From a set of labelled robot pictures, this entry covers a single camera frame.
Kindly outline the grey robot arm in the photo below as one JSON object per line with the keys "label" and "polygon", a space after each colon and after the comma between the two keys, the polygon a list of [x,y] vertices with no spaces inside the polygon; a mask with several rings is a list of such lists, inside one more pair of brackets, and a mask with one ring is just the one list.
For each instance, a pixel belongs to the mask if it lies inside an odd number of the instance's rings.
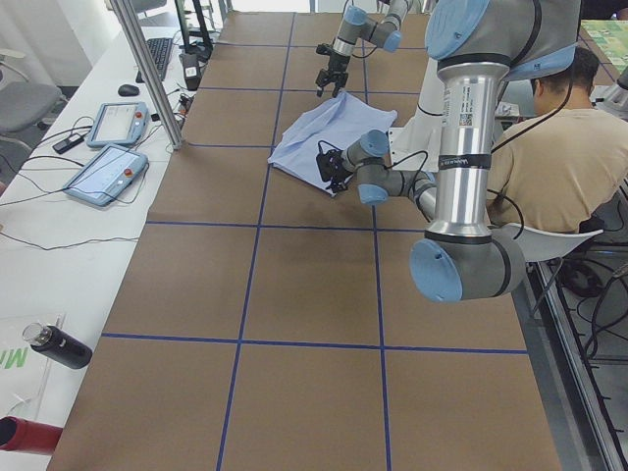
{"label": "grey robot arm", "polygon": [[441,1],[428,21],[425,44],[443,83],[440,153],[433,177],[389,168],[389,140],[363,134],[316,162],[333,192],[357,183],[361,201],[412,200],[429,225],[412,247],[410,272],[436,302],[495,297],[514,290],[525,273],[519,244],[485,222],[499,86],[568,68],[574,58],[581,5],[577,1]]}
{"label": "grey robot arm", "polygon": [[394,52],[402,40],[402,24],[411,11],[429,16],[438,1],[378,1],[388,7],[382,20],[375,20],[352,1],[345,1],[338,32],[331,43],[319,43],[316,53],[329,58],[316,79],[316,95],[321,98],[328,85],[337,97],[346,89],[352,58],[366,61],[377,50]]}

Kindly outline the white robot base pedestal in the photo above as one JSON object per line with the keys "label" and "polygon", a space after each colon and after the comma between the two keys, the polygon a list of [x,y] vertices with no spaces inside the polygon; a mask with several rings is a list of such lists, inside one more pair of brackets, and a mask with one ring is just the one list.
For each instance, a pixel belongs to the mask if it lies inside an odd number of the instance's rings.
{"label": "white robot base pedestal", "polygon": [[390,128],[391,159],[395,170],[436,172],[441,147],[444,85],[437,77],[437,61],[429,58],[414,116],[403,128]]}

